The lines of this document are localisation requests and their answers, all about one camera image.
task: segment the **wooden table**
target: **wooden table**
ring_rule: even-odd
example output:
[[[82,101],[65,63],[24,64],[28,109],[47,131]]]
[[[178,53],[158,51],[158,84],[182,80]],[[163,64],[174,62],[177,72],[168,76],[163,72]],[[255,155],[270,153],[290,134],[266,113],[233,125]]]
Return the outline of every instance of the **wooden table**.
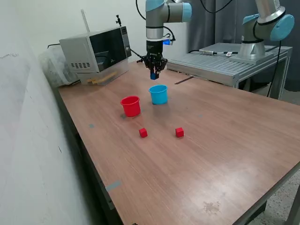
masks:
[[[152,81],[131,63],[107,86],[60,89],[125,225],[243,224],[300,168],[299,106],[198,78],[175,84],[187,77],[165,70]],[[151,103],[158,83],[166,105]],[[135,118],[120,105],[129,95],[140,97]]]

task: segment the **blue cup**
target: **blue cup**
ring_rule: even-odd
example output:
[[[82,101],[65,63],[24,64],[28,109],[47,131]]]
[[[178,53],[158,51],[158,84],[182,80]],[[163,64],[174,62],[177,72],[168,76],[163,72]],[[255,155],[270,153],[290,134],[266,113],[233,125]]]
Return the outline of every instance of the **blue cup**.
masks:
[[[168,102],[167,89],[168,87],[165,85],[155,85],[149,88],[154,105],[162,105]]]

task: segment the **red cube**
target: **red cube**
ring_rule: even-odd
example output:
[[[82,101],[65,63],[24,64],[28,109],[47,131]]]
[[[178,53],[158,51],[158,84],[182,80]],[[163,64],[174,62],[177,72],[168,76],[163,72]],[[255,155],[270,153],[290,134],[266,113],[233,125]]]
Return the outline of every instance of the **red cube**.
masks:
[[[147,134],[147,130],[145,129],[145,128],[142,128],[142,129],[140,129],[139,130],[140,131],[140,136],[141,137],[147,137],[148,136],[148,134]]]
[[[175,129],[175,133],[176,133],[176,137],[183,137],[184,136],[184,132],[183,132],[183,129],[181,127]]]

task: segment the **robotic arm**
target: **robotic arm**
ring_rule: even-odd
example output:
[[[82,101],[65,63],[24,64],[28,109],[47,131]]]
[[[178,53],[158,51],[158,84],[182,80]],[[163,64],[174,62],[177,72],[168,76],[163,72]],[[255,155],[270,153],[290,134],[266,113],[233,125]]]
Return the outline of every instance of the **robotic arm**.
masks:
[[[146,0],[146,36],[147,55],[144,62],[150,69],[150,78],[156,80],[168,60],[163,58],[164,23],[188,22],[192,17],[189,3],[164,2],[164,0]]]
[[[242,45],[238,58],[259,60],[265,57],[263,41],[281,41],[292,31],[295,19],[285,13],[279,0],[255,0],[259,14],[246,16],[243,21]]]

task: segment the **red cup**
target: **red cup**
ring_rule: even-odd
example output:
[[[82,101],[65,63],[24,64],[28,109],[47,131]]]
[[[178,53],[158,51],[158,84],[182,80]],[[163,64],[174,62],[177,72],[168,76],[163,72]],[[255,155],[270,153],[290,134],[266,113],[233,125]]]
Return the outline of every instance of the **red cup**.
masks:
[[[121,101],[121,105],[124,108],[125,115],[128,117],[134,117],[141,113],[140,98],[138,96],[128,96]]]

